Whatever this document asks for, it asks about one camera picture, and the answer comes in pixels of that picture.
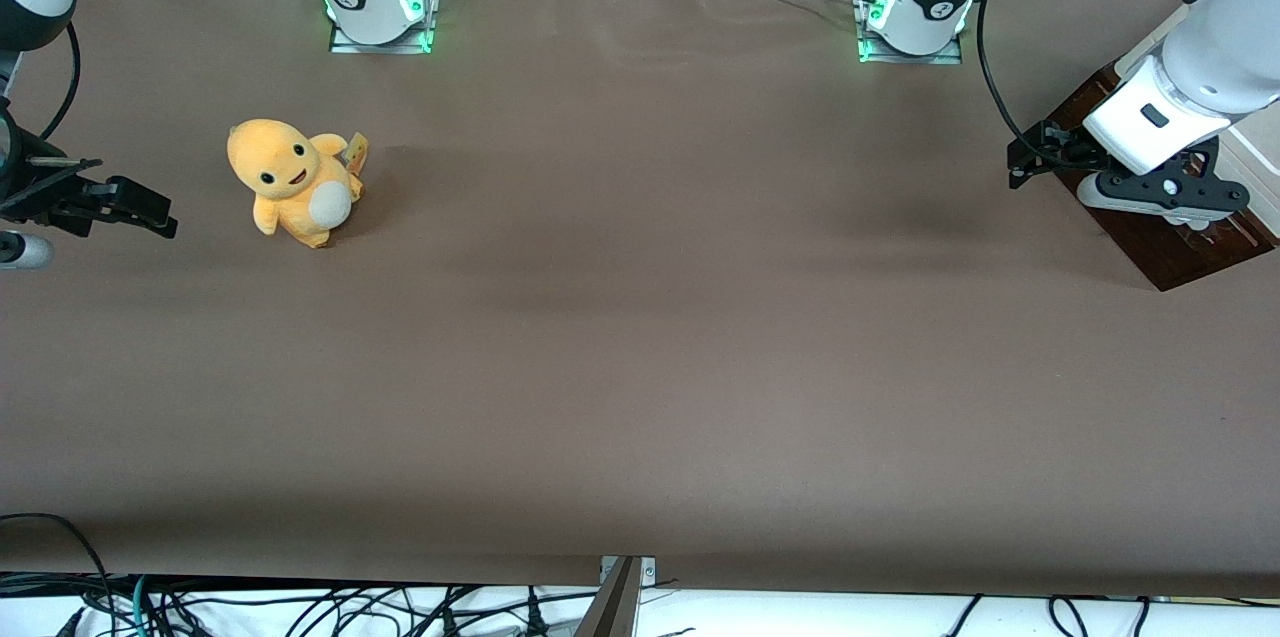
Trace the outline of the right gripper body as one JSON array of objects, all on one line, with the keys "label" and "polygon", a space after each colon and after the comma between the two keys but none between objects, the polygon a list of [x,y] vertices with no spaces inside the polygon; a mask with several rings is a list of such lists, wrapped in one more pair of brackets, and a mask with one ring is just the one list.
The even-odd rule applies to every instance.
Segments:
[{"label": "right gripper body", "polygon": [[1,201],[8,200],[20,166],[20,127],[10,113],[9,101],[1,104]]}]

